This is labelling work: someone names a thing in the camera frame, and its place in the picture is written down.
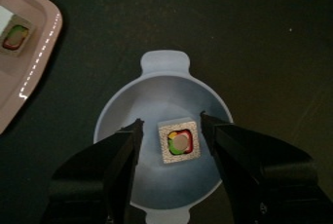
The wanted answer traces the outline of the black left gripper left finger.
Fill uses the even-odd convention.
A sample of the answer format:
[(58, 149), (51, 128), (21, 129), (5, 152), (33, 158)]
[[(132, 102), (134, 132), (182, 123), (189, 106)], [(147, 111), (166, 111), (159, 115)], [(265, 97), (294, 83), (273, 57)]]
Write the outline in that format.
[(143, 121), (78, 152), (56, 169), (40, 224), (128, 224)]

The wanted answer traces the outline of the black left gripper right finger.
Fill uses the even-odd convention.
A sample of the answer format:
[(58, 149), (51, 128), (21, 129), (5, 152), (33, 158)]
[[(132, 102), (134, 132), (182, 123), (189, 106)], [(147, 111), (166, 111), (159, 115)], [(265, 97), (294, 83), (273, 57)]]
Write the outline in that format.
[(305, 151), (207, 114), (201, 127), (235, 224), (333, 224), (333, 201)]

